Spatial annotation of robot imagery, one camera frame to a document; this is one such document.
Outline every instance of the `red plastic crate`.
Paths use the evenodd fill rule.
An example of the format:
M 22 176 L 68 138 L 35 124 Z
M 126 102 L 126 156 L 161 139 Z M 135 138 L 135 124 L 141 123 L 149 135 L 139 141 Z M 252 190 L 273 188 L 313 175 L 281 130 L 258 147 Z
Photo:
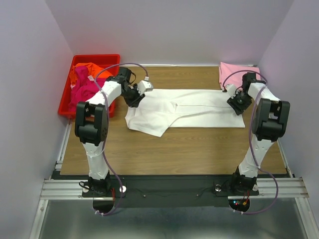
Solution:
M 112 55 L 76 55 L 73 57 L 71 66 L 70 66 L 70 71 L 69 74 L 72 70 L 72 67 L 75 66 L 78 63 L 89 63 L 92 62 L 100 67 L 106 68 L 108 66 L 118 64 L 120 62 L 120 55 L 118 54 L 112 54 Z M 109 72 L 112 75 L 117 75 L 119 71 L 119 67 L 114 67 L 109 70 Z M 60 106 L 58 113 L 61 116 L 65 116 L 69 119 L 74 119 L 75 118 L 75 112 L 70 112 L 69 111 L 69 103 L 71 101 L 71 82 L 70 78 L 68 77 L 66 79 L 66 83 L 64 86 Z M 109 107 L 109 112 L 110 112 L 110 117 L 114 116 L 114 110 L 115 110 L 115 101 L 113 101 Z

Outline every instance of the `cloth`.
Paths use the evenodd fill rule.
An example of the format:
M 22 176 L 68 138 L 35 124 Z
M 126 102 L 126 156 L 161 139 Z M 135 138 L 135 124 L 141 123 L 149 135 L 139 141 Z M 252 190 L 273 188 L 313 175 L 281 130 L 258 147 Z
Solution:
M 69 103 L 69 111 L 76 111 L 76 105 L 80 101 L 87 101 L 92 98 L 99 89 L 95 85 L 94 81 L 91 81 L 88 76 L 90 76 L 90 70 L 86 66 L 78 66 L 74 69 L 74 73 L 77 76 L 77 81 L 75 86 L 71 90 L 71 101 Z M 106 72 L 104 76 L 107 78 L 112 74 Z M 96 82 L 100 87 L 103 87 L 105 78 L 98 78 Z
M 146 92 L 125 117 L 129 129 L 161 137 L 169 127 L 245 127 L 218 90 L 160 90 Z
M 219 66 L 219 84 L 220 84 L 220 88 L 223 90 L 222 86 L 223 86 L 223 82 L 225 81 L 225 79 L 232 73 L 236 72 L 236 71 L 241 71 L 241 70 L 252 70 L 252 71 L 257 71 L 258 73 L 259 68 L 258 67 L 249 67 L 249 66 L 237 66 L 237 65 L 231 65 L 231 64 L 226 64 L 221 62 L 220 66 Z M 237 88 L 241 87 L 243 81 L 243 75 L 246 74 L 247 72 L 239 72 L 233 76 L 231 76 L 225 85 L 228 84 L 234 84 Z
M 86 66 L 88 68 L 89 71 L 89 75 L 93 76 L 93 78 L 95 78 L 97 76 L 97 74 L 103 70 L 102 67 L 99 67 L 98 65 L 89 62 L 89 63 L 78 63 L 75 66 L 72 67 L 71 72 L 69 73 L 69 77 L 70 77 L 70 82 L 71 82 L 71 88 L 73 88 L 78 80 L 78 76 L 76 74 L 75 69 L 79 66 Z M 100 78 L 108 78 L 109 76 L 111 76 L 110 72 L 105 71 L 103 72 L 99 77 Z

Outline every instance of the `white wall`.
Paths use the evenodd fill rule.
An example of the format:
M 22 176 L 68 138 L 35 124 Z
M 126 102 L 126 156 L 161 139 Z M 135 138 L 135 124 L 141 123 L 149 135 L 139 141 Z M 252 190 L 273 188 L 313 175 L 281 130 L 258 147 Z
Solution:
M 43 0 L 2 0 L 0 32 L 0 237 L 26 239 L 56 160 L 73 55 Z
M 257 64 L 293 0 L 46 0 L 74 54 Z
M 319 1 L 295 0 L 259 67 L 269 88 L 291 103 L 281 142 L 292 171 L 305 180 L 319 222 Z

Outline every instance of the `magenta cloth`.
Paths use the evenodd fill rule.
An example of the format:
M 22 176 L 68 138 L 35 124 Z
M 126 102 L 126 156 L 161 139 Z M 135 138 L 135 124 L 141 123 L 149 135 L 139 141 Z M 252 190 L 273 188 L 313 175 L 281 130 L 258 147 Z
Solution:
M 227 76 L 229 76 L 231 73 L 234 73 L 236 71 L 241 71 L 241 70 L 252 70 L 252 71 L 257 71 L 258 73 L 260 72 L 258 67 L 237 66 L 237 65 L 231 65 L 231 64 L 226 64 L 224 62 L 221 62 L 220 67 L 219 67 L 220 88 L 222 89 L 223 82 L 225 81 Z M 239 72 L 239 73 L 231 76 L 227 80 L 225 86 L 228 84 L 234 84 L 236 87 L 240 87 L 243 83 L 242 78 L 243 78 L 244 74 L 246 74 L 246 72 Z
M 71 101 L 69 103 L 69 111 L 71 112 L 75 112 L 76 105 L 80 101 L 87 101 L 99 91 L 94 81 L 89 80 L 89 70 L 86 66 L 76 67 L 75 74 L 78 80 L 71 91 Z M 100 87 L 103 87 L 105 78 L 98 78 L 96 81 Z

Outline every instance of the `white towel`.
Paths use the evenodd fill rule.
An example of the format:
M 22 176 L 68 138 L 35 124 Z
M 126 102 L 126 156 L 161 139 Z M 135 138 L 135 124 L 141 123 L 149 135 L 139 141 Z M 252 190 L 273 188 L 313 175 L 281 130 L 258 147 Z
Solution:
M 145 95 L 139 107 L 128 109 L 129 129 L 161 137 L 169 127 L 245 127 L 222 91 L 154 89 Z

